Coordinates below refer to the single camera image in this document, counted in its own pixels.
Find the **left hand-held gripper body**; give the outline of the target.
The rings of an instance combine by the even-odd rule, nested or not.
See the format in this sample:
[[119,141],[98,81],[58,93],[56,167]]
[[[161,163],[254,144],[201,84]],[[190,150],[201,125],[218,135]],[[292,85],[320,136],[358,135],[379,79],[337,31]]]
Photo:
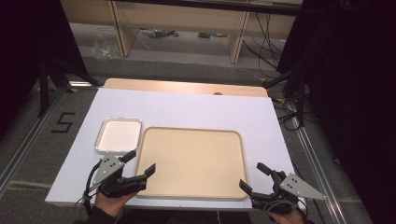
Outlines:
[[107,198],[119,198],[144,190],[147,186],[145,175],[123,177],[123,167],[126,163],[120,157],[106,153],[100,160],[98,170],[92,181],[92,188],[99,189]]

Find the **clear plastic bag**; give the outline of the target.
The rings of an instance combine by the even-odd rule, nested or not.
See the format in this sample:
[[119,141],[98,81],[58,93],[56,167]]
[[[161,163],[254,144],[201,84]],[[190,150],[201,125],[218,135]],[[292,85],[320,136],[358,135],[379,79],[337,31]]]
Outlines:
[[98,61],[115,60],[120,57],[118,39],[113,28],[99,27],[96,29],[92,57]]

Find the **aluminium floor rail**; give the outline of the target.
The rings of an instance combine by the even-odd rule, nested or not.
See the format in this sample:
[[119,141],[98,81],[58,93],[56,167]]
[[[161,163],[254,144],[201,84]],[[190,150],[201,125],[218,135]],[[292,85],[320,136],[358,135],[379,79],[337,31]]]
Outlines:
[[325,195],[325,203],[329,210],[330,216],[334,224],[347,224],[347,220],[344,216],[343,209],[340,203],[337,201],[335,194],[330,186],[330,182],[321,167],[318,160],[318,156],[311,144],[308,134],[303,126],[303,123],[297,118],[292,119],[292,123],[296,128],[297,134],[302,143],[304,153],[307,157],[308,163],[313,171],[315,179],[317,180],[318,187],[321,192]]
[[29,129],[28,133],[23,138],[20,146],[8,162],[5,170],[0,174],[0,199],[7,191],[11,180],[20,169],[22,163],[24,162],[25,158],[33,147],[36,139],[41,134],[44,126],[48,122],[53,108],[63,97],[64,92],[65,88],[59,88],[53,93],[52,98],[49,101],[49,107],[35,120],[33,126]]

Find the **white table mat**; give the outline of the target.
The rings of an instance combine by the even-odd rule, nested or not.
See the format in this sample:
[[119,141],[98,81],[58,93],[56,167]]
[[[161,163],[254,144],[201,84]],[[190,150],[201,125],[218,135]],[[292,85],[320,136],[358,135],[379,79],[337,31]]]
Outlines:
[[100,89],[78,131],[45,201],[72,206],[82,196],[92,167],[102,157],[94,148],[107,118],[138,118],[151,126],[233,130],[241,134],[248,182],[255,191],[270,193],[272,179],[260,172],[259,162],[290,174],[290,154],[272,101],[243,97],[162,91]]

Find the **blue clutter on floor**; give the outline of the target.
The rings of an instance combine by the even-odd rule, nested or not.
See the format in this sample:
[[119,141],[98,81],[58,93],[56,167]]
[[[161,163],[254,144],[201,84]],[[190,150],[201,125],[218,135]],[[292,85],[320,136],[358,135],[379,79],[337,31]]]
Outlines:
[[163,30],[163,29],[146,29],[146,28],[140,28],[139,33],[141,35],[146,35],[150,38],[160,38],[160,37],[167,37],[167,36],[173,36],[173,37],[178,37],[179,33],[178,31],[174,30]]

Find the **black curtain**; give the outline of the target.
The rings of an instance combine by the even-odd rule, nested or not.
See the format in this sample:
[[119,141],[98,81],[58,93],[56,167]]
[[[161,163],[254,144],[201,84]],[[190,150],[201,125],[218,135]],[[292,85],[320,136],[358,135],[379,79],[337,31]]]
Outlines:
[[314,111],[374,224],[396,224],[396,0],[337,5],[335,27],[305,75]]
[[95,82],[60,0],[0,0],[0,137],[39,79],[42,64],[55,70],[61,86],[67,74]]

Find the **black metal stand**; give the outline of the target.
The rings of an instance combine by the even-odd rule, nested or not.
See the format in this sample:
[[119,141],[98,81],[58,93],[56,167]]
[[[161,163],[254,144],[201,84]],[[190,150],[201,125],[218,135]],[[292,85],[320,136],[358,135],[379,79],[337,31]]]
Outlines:
[[282,81],[286,82],[282,94],[286,98],[295,96],[297,99],[296,111],[290,117],[297,118],[299,126],[304,127],[304,76],[299,71],[290,69],[280,77],[265,82],[262,86],[268,90]]
[[91,77],[84,65],[78,67],[65,60],[45,55],[39,61],[39,92],[40,92],[40,110],[38,116],[41,118],[49,110],[49,79],[54,83],[56,88],[68,88],[71,86],[66,74],[76,75],[87,81],[93,86],[103,86],[104,83]]

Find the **person's left hand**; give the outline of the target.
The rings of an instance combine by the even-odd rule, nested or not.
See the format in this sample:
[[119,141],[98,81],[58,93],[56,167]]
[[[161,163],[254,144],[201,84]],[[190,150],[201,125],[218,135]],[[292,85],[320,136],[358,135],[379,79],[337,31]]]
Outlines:
[[131,193],[119,198],[107,198],[101,191],[98,191],[95,195],[94,206],[101,209],[112,217],[116,217],[123,209],[124,205],[129,202],[135,193]]

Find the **beige rectangular tray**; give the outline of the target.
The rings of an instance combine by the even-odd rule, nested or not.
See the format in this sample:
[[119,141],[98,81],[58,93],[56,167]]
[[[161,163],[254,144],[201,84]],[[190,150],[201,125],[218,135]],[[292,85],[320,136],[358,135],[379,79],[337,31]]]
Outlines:
[[242,138],[236,131],[150,127],[145,130],[135,172],[155,173],[146,198],[241,201],[239,181],[248,179]]

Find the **white square dish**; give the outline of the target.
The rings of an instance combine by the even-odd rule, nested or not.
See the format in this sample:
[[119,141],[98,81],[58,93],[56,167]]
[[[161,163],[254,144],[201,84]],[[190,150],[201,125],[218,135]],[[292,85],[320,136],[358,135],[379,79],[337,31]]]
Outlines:
[[141,129],[140,119],[105,119],[94,146],[100,152],[125,153],[135,150],[139,146]]

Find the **person's right hand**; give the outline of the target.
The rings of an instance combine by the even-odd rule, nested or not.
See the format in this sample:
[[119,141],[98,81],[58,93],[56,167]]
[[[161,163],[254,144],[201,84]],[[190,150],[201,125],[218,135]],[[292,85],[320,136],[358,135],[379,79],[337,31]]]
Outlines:
[[293,210],[288,215],[279,215],[269,212],[268,216],[273,218],[277,224],[312,224],[310,220],[304,218],[296,210]]

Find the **light wooden desk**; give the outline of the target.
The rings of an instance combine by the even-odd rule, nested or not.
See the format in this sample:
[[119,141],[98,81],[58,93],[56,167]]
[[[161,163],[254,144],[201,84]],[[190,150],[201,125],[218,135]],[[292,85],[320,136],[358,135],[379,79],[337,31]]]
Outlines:
[[267,29],[274,39],[286,39],[295,21],[293,16],[275,13],[226,11],[196,7],[176,7],[108,0],[61,0],[67,19],[73,23],[112,25],[120,54],[124,57],[139,28],[158,28],[228,36],[232,63],[237,63],[244,36],[258,37]]

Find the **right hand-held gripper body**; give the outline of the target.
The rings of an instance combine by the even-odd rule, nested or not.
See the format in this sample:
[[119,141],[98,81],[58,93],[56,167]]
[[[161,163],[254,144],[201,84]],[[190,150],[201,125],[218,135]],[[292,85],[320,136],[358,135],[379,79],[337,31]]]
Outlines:
[[265,212],[288,215],[298,207],[301,198],[325,200],[325,195],[306,183],[296,174],[272,171],[273,193],[263,194],[252,191],[252,207]]

